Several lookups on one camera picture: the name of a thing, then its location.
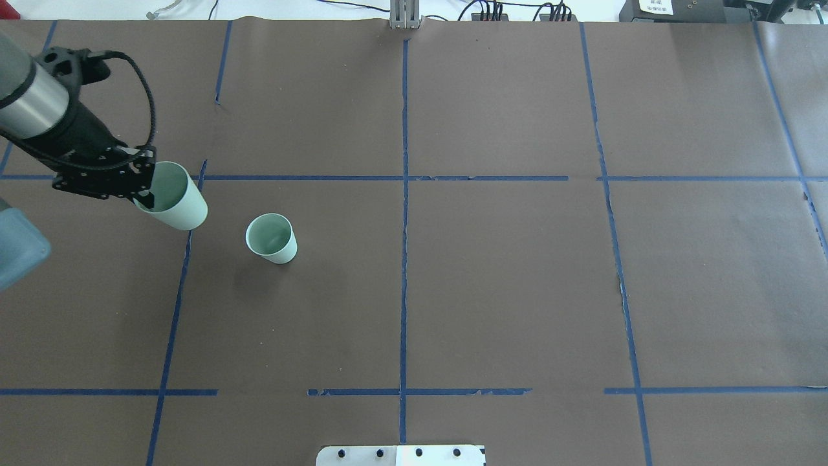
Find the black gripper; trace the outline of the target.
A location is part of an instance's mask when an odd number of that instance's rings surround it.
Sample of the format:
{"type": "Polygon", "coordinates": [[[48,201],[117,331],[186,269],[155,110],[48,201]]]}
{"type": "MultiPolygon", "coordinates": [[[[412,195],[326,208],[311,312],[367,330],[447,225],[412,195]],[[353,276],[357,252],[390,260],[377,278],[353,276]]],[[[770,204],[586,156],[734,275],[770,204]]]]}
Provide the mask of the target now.
{"type": "Polygon", "coordinates": [[[149,106],[147,142],[128,151],[85,104],[70,104],[56,127],[33,137],[38,159],[58,174],[56,188],[87,197],[123,197],[152,210],[151,188],[156,164],[153,139],[157,132],[154,104],[149,106]]]}

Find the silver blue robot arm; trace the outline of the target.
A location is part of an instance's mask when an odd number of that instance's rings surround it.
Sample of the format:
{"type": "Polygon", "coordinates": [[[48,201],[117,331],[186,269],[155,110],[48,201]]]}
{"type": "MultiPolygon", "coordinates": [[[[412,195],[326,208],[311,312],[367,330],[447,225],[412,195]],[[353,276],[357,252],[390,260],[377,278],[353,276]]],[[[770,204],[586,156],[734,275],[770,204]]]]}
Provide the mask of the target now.
{"type": "Polygon", "coordinates": [[[54,189],[95,199],[117,197],[151,208],[157,162],[156,104],[136,61],[122,51],[51,47],[30,55],[2,35],[2,136],[54,172],[54,189]],[[81,88],[110,77],[107,61],[126,61],[147,95],[145,144],[130,147],[81,100],[81,88]]]}

